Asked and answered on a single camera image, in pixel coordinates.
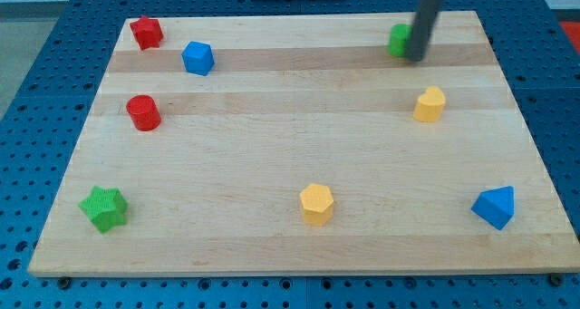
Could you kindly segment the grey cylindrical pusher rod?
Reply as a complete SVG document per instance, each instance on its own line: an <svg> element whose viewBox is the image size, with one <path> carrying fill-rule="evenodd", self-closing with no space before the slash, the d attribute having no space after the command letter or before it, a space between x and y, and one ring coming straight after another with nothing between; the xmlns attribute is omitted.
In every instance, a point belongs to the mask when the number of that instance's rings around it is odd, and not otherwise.
<svg viewBox="0 0 580 309"><path fill-rule="evenodd" d="M430 37L444 0L419 0L409 36L405 57L414 63L424 59Z"/></svg>

